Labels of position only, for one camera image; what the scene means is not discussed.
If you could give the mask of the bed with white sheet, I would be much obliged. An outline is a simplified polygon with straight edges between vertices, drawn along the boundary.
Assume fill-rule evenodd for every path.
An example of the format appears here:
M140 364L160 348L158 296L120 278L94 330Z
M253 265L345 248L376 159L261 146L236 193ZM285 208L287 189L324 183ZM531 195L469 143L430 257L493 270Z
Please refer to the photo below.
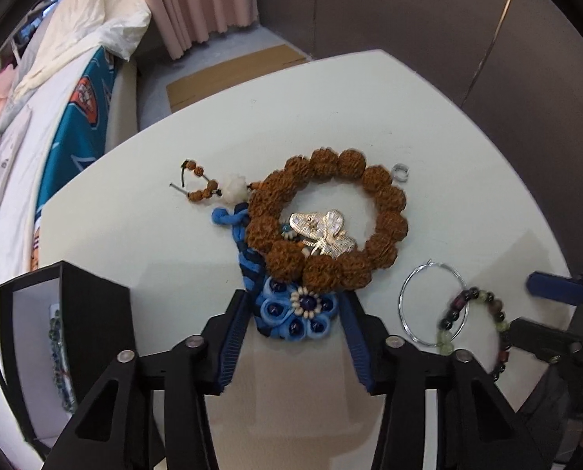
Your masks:
M63 67L0 123L0 285L35 269L44 205L133 137L136 65L105 48Z

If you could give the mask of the black jewelry box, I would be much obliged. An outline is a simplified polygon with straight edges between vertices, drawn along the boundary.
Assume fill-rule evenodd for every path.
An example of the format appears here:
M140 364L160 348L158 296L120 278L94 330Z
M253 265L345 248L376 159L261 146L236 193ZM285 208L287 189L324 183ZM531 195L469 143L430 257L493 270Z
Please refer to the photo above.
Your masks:
M0 286L5 391L41 458L112 359L134 348L126 286L65 261Z

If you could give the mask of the white duvet pile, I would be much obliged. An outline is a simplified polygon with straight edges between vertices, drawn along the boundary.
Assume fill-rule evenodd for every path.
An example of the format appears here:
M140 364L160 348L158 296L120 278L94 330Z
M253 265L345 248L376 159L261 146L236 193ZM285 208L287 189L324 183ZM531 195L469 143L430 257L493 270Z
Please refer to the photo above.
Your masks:
M130 60L150 19L145 0L60 0L30 69L12 91L13 99L39 88L87 51L102 47Z

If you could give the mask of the silver butterfly brooch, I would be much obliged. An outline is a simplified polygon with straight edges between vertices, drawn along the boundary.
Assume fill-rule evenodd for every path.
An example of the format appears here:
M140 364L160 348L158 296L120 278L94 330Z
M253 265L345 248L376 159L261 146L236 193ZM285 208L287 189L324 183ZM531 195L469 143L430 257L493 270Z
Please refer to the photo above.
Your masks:
M344 229L344 215L337 210L332 209L325 213L295 212L290 214L288 223L310 249L311 256L338 258L357 248L355 240Z

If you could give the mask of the flat brown cardboard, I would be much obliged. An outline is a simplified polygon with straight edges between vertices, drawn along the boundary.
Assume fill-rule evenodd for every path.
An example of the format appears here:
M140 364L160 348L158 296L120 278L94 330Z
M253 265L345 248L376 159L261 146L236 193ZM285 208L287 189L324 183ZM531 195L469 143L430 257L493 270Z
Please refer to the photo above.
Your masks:
M305 55L286 45L223 61L170 83L166 87L170 111L174 114L220 91L307 61Z

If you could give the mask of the blue flower knot ornament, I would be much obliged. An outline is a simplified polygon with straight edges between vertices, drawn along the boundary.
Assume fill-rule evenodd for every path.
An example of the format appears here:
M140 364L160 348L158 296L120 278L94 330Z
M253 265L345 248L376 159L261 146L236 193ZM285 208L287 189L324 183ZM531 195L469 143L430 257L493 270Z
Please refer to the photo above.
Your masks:
M315 294L299 283L277 281L268 275L265 259L246 242L249 223L246 202L232 211L215 208L212 222L231 228L239 269L252 299L251 312L260 334L291 343L320 340L330 334L338 314L337 296Z

